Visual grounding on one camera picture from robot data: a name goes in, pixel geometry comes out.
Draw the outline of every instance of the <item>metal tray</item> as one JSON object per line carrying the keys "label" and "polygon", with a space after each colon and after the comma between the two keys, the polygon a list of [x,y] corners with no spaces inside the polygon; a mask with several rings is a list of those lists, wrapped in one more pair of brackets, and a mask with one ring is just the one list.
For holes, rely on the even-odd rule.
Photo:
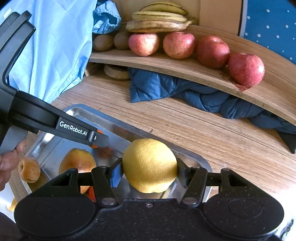
{"label": "metal tray", "polygon": [[[106,148],[92,149],[89,146],[66,140],[50,133],[42,133],[28,151],[27,155],[36,158],[40,164],[40,179],[42,179],[43,182],[51,180],[58,175],[62,159],[72,148],[81,148],[90,152],[96,160],[97,166],[111,166],[119,157],[122,157],[123,152],[132,141],[141,138],[152,138],[165,143],[173,151],[175,156],[181,158],[189,167],[201,166],[206,168],[209,172],[212,171],[209,163],[200,155],[176,146],[86,105],[76,104],[68,107],[65,111],[69,115],[75,116],[103,131],[104,134],[109,136],[110,144]],[[206,188],[204,202],[208,199],[210,190],[211,187]],[[163,193],[145,194],[133,188],[123,175],[119,185],[114,188],[113,191],[119,199],[176,198],[180,201],[186,190],[181,186],[179,180],[176,179],[167,191]]]}

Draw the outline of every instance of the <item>apple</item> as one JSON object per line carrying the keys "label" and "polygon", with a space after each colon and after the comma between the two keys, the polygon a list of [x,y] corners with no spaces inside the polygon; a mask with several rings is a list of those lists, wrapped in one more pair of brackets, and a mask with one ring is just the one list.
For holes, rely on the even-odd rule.
{"label": "apple", "polygon": [[128,39],[131,51],[140,56],[155,53],[159,47],[159,37],[156,33],[132,34]]}
{"label": "apple", "polygon": [[188,58],[195,48],[195,37],[190,33],[172,32],[163,39],[165,53],[174,59]]}
{"label": "apple", "polygon": [[248,86],[259,84],[265,73],[263,61],[249,53],[232,54],[227,66],[232,78]]}
{"label": "apple", "polygon": [[230,57],[227,43],[213,35],[203,37],[197,44],[196,52],[201,64],[213,69],[225,67]]}

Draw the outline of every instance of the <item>gray grip handle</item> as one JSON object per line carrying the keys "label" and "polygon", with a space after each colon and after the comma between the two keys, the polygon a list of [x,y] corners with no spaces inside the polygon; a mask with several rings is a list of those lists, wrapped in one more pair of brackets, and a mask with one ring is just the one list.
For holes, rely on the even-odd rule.
{"label": "gray grip handle", "polygon": [[0,134],[2,136],[0,139],[1,155],[4,152],[12,151],[17,146],[17,144],[26,138],[28,132],[16,126],[5,127],[4,125],[0,124]]}

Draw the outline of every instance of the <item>banana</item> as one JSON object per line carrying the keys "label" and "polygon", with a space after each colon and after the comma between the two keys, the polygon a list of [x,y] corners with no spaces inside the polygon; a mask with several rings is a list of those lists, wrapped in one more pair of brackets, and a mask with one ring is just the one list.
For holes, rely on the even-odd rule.
{"label": "banana", "polygon": [[112,64],[105,64],[104,72],[109,77],[116,80],[129,80],[130,77],[128,75],[127,67],[117,66]]}
{"label": "banana", "polygon": [[188,14],[188,11],[172,2],[153,2],[141,8],[140,11],[172,12],[183,16]]}
{"label": "banana", "polygon": [[132,20],[126,24],[126,30],[132,33],[161,33],[185,30],[193,23],[194,18],[182,23],[168,19]]}
{"label": "banana", "polygon": [[188,19],[181,14],[171,12],[153,12],[153,11],[142,11],[134,12],[132,14],[133,20],[144,20],[144,19],[172,19],[180,22],[186,22]]}

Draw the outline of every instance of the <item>bolt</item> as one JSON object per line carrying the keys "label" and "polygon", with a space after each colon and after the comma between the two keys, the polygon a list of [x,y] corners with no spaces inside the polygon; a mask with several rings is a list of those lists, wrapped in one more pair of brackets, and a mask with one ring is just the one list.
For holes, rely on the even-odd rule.
{"label": "bolt", "polygon": [[197,200],[194,197],[186,197],[183,199],[183,203],[186,205],[194,205],[197,203]]}
{"label": "bolt", "polygon": [[111,205],[114,205],[115,203],[116,203],[116,199],[112,197],[105,197],[102,199],[102,204],[106,206],[111,206]]}
{"label": "bolt", "polygon": [[153,207],[152,203],[146,203],[146,207]]}

